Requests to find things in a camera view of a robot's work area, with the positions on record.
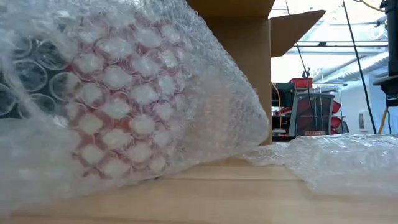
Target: desk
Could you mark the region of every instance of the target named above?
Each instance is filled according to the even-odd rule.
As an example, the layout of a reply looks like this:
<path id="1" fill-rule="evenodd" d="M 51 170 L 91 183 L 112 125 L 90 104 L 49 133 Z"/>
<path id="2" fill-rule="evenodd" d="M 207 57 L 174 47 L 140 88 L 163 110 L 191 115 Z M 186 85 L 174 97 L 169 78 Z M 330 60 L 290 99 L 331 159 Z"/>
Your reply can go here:
<path id="1" fill-rule="evenodd" d="M 383 224 L 398 199 L 314 195 L 285 167 L 227 160 L 168 179 L 21 211 L 12 224 Z"/>

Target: black cable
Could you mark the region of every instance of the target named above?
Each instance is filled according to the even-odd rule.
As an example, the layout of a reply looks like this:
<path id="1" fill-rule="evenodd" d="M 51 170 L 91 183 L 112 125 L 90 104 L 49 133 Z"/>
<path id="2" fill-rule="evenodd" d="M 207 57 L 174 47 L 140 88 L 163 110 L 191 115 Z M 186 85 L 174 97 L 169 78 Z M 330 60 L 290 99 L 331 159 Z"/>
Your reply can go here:
<path id="1" fill-rule="evenodd" d="M 344 7 L 344 11 L 345 11 L 345 13 L 346 13 L 346 18 L 347 18 L 349 33 L 351 34 L 351 39 L 352 39 L 353 45 L 354 45 L 356 61 L 358 62 L 358 67 L 359 67 L 359 73 L 361 74 L 362 85 L 363 85 L 363 89 L 364 89 L 364 92 L 365 92 L 365 98 L 366 98 L 366 105 L 368 106 L 369 115 L 370 115 L 370 117 L 371 117 L 373 133 L 376 134 L 376 133 L 377 133 L 377 132 L 376 132 L 376 125 L 374 125 L 373 114 L 372 114 L 372 111 L 371 111 L 371 105 L 370 105 L 370 103 L 369 103 L 368 91 L 367 91 L 367 89 L 366 89 L 365 79 L 364 79 L 363 71 L 362 71 L 362 67 L 361 67 L 361 61 L 360 61 L 360 59 L 359 59 L 358 50 L 357 50 L 356 44 L 355 44 L 355 38 L 354 38 L 354 34 L 353 34 L 353 28 L 351 27 L 351 23 L 349 22 L 348 11 L 347 11 L 347 7 L 346 7 L 345 0 L 343 0 L 343 7 Z"/>
<path id="2" fill-rule="evenodd" d="M 290 15 L 290 10 L 289 10 L 289 5 L 287 4 L 287 0 L 285 0 L 285 4 L 286 4 L 287 14 Z M 301 50 L 300 50 L 300 47 L 299 47 L 299 43 L 296 43 L 296 47 L 297 47 L 297 50 L 298 50 L 298 54 L 300 55 L 301 63 L 302 63 L 303 68 L 304 68 L 302 77 L 303 77 L 303 78 L 306 78 L 306 79 L 307 79 L 307 82 L 308 82 L 308 90 L 307 90 L 307 91 L 308 91 L 308 101 L 310 102 L 310 107 L 311 107 L 313 130 L 316 131 L 316 130 L 317 130 L 317 121 L 316 121 L 316 119 L 315 119 L 315 113 L 314 113 L 314 110 L 313 110 L 313 106 L 312 106 L 312 102 L 311 102 L 311 94 L 310 94 L 310 89 L 311 89 L 311 88 L 310 88 L 310 79 L 309 79 L 309 76 L 310 76 L 310 68 L 307 68 L 307 67 L 305 66 L 305 64 L 304 64 L 304 59 L 303 59 L 303 56 L 302 56 L 302 54 L 301 54 Z"/>
<path id="3" fill-rule="evenodd" d="M 388 107 L 387 107 L 387 114 L 388 114 L 388 130 L 389 130 L 389 132 L 391 134 L 390 111 L 388 110 Z"/>

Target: cardboard box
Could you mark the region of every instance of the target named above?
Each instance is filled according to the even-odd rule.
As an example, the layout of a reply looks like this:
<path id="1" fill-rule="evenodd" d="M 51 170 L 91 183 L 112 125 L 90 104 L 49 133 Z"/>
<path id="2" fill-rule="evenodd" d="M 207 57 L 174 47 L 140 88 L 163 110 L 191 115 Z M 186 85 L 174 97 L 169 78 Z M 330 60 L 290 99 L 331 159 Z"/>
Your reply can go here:
<path id="1" fill-rule="evenodd" d="M 271 122 L 271 57 L 280 57 L 325 14 L 268 15 L 275 0 L 188 0 L 257 90 Z M 272 142 L 270 137 L 263 144 Z"/>

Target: wrapped object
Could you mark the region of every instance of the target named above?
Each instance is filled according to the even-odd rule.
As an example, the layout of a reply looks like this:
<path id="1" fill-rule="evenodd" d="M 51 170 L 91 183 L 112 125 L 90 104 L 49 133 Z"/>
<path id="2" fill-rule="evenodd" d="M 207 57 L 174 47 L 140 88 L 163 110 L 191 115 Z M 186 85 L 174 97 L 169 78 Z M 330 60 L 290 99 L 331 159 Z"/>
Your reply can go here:
<path id="1" fill-rule="evenodd" d="M 268 136 L 252 86 L 183 0 L 10 0 L 0 19 L 0 212 Z"/>
<path id="2" fill-rule="evenodd" d="M 398 196 L 398 136 L 297 137 L 245 158 L 260 166 L 285 164 L 316 193 Z"/>

